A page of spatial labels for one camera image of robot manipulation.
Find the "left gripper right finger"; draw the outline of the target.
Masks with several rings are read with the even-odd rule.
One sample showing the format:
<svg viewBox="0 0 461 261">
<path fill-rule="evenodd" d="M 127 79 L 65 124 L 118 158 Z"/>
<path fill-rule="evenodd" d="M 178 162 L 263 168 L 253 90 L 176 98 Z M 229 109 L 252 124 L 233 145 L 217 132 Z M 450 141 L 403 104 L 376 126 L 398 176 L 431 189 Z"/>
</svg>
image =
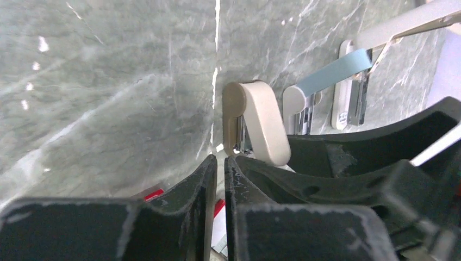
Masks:
<svg viewBox="0 0 461 261">
<path fill-rule="evenodd" d="M 395 260 L 387 229 L 369 207 L 279 204 L 224 161 L 229 260 Z"/>
</svg>

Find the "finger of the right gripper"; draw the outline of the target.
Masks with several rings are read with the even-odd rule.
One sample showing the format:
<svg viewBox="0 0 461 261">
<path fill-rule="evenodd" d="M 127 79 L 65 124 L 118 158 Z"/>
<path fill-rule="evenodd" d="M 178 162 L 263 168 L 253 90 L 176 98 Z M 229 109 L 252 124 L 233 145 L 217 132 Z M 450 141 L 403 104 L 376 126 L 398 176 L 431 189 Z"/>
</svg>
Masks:
<svg viewBox="0 0 461 261">
<path fill-rule="evenodd" d="M 369 173 L 321 177 L 237 157 L 242 174 L 269 199 L 281 204 L 353 204 L 370 207 L 384 222 L 398 251 L 421 245 L 440 228 L 457 227 L 453 169 L 428 175 L 401 160 Z"/>
<path fill-rule="evenodd" d="M 460 122 L 460 101 L 445 97 L 399 122 L 354 133 L 290 135 L 288 166 L 318 177 L 349 177 L 411 160 Z"/>
</svg>

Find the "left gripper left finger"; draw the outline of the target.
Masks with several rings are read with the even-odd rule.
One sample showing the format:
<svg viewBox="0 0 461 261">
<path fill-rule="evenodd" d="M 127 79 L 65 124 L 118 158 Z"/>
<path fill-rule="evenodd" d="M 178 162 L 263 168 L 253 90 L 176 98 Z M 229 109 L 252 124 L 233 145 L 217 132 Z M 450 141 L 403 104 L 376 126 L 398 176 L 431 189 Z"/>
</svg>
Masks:
<svg viewBox="0 0 461 261">
<path fill-rule="evenodd" d="M 1 260 L 208 260 L 217 159 L 158 197 L 24 197 L 1 211 Z"/>
</svg>

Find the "red staple box sleeve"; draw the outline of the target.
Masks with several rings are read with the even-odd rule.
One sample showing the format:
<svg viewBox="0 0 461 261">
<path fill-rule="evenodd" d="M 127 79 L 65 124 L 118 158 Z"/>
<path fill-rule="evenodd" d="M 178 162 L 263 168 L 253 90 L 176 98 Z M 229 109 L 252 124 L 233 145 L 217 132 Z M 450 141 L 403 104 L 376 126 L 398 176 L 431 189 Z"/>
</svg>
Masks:
<svg viewBox="0 0 461 261">
<path fill-rule="evenodd" d="M 155 191 L 149 192 L 147 195 L 144 196 L 145 202 L 150 202 L 153 199 L 161 196 L 165 191 L 163 189 L 157 189 Z"/>
</svg>

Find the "staple box tray with staples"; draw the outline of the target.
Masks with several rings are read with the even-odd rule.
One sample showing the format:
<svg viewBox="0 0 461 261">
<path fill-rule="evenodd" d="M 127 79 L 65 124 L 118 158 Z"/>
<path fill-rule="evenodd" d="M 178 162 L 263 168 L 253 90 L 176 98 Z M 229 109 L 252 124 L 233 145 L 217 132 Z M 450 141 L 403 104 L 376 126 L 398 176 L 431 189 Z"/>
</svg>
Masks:
<svg viewBox="0 0 461 261">
<path fill-rule="evenodd" d="M 223 199 L 219 199 L 215 205 L 211 248 L 226 259 L 228 258 L 226 203 Z"/>
</svg>

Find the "blue mini stapler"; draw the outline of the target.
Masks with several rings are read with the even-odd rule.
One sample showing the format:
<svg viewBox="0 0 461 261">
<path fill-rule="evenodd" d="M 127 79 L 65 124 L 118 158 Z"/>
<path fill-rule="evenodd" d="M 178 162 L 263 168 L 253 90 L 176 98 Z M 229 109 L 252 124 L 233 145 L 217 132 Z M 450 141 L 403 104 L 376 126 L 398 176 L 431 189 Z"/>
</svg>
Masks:
<svg viewBox="0 0 461 261">
<path fill-rule="evenodd" d="M 282 113 L 288 135 L 310 134 L 315 95 L 372 66 L 365 49 L 353 51 L 315 71 L 295 85 L 286 88 L 282 97 Z"/>
</svg>

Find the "beige stapler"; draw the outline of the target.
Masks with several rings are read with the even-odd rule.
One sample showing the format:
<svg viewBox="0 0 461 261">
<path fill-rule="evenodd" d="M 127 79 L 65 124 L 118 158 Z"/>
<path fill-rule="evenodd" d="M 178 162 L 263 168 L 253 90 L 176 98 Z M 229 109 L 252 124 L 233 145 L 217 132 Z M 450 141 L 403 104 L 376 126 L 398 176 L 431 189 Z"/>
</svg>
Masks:
<svg viewBox="0 0 461 261">
<path fill-rule="evenodd" d="M 228 83 L 222 93 L 223 145 L 228 156 L 237 156 L 247 130 L 256 159 L 284 166 L 291 149 L 273 89 L 264 81 Z"/>
</svg>

